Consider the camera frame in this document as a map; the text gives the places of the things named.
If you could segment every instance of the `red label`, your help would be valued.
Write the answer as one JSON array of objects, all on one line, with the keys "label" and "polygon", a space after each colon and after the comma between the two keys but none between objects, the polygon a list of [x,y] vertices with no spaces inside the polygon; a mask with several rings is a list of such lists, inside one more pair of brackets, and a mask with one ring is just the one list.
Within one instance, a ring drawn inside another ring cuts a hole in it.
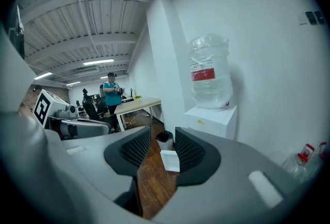
[{"label": "red label", "polygon": [[191,78],[193,81],[215,79],[215,77],[216,74],[214,68],[199,70],[191,73]]}]

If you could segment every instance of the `wooden floor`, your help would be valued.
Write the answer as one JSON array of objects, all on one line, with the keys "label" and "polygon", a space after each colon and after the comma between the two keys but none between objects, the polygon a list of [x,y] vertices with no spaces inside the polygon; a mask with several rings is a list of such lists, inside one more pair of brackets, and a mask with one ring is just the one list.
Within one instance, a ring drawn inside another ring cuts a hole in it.
[{"label": "wooden floor", "polygon": [[[125,121],[130,122],[136,115],[141,113],[144,112],[130,113]],[[151,219],[173,196],[178,173],[165,171],[160,157],[160,148],[156,136],[164,130],[164,126],[155,119],[151,120],[150,117],[143,115],[138,116],[134,121],[135,124],[129,125],[127,129],[151,125],[151,147],[138,171],[138,188],[143,217]]]}]

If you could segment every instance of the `table leg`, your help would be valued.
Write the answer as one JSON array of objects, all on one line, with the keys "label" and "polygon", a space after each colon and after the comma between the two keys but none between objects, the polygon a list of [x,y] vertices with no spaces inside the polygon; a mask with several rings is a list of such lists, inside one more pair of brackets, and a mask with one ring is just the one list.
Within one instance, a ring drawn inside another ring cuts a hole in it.
[{"label": "table leg", "polygon": [[126,126],[126,122],[125,122],[125,119],[124,119],[124,115],[125,115],[125,114],[121,115],[121,118],[122,118],[122,121],[123,121],[124,128],[126,129],[127,126]]},{"label": "table leg", "polygon": [[121,131],[124,131],[124,127],[123,127],[123,123],[122,123],[122,119],[120,118],[120,115],[117,114],[117,119],[118,119],[118,123],[119,123],[119,127],[121,129]]},{"label": "table leg", "polygon": [[149,109],[150,109],[150,117],[151,119],[154,119],[153,107],[150,106]]}]

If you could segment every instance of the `white cube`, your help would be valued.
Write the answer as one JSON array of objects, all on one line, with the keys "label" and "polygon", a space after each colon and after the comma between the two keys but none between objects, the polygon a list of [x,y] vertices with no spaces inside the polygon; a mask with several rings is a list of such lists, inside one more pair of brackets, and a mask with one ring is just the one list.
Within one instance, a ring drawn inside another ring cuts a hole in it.
[{"label": "white cube", "polygon": [[68,103],[57,95],[42,89],[35,104],[33,116],[42,127],[45,127],[48,116],[53,116],[58,110],[65,110],[67,105]]},{"label": "white cube", "polygon": [[196,106],[187,111],[185,116],[187,125],[191,129],[227,139],[234,139],[237,106],[217,109]]}]

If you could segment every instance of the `teal shirt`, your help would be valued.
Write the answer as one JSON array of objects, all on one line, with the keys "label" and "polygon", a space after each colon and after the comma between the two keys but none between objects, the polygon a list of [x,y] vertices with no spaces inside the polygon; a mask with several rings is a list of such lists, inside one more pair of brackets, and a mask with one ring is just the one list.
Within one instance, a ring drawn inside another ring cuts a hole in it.
[{"label": "teal shirt", "polygon": [[[103,88],[114,88],[116,83],[114,84],[109,84],[108,82],[105,82],[103,84]],[[118,95],[117,91],[113,91],[110,93],[104,93],[105,95],[105,103],[108,106],[116,106],[122,103],[122,99],[120,95]]]}]

